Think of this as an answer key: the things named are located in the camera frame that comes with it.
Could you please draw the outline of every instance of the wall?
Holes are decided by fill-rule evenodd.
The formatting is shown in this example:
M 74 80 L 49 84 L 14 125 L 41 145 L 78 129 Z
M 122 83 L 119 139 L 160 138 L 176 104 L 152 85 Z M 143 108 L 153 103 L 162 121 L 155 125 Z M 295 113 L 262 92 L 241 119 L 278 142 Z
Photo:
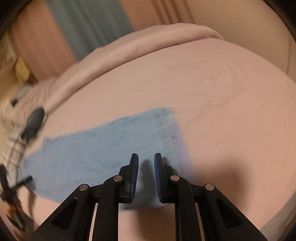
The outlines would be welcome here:
M 296 48 L 291 44 L 295 42 L 281 19 L 262 0 L 185 1 L 195 24 L 206 25 L 225 40 L 264 57 L 296 82 L 296 70 L 289 61 L 296 60 Z
M 9 35 L 6 33 L 0 41 L 0 66 L 8 60 L 16 60 L 16 58 Z
M 0 102 L 13 97 L 20 89 L 16 74 L 13 70 L 14 61 L 10 61 L 0 69 Z

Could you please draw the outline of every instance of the pink bed sheet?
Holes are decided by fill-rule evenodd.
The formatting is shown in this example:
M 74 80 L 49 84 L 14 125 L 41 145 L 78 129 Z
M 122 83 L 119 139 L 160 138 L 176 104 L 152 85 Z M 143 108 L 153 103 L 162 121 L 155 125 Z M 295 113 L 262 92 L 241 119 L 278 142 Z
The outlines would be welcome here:
M 269 241 L 277 240 L 295 207 L 289 200 L 296 191 L 296 85 L 234 44 L 191 41 L 112 69 L 53 111 L 29 152 L 44 137 L 158 106 L 174 110 L 194 167 L 192 181 L 214 184 Z M 58 206 L 26 188 L 19 198 L 38 224 Z M 173 207 L 120 212 L 119 240 L 174 240 Z
M 59 77 L 57 82 L 62 84 L 55 85 L 57 91 L 44 104 L 45 112 L 50 114 L 81 87 L 117 66 L 162 48 L 203 38 L 223 39 L 206 26 L 177 23 L 146 28 L 97 48 Z

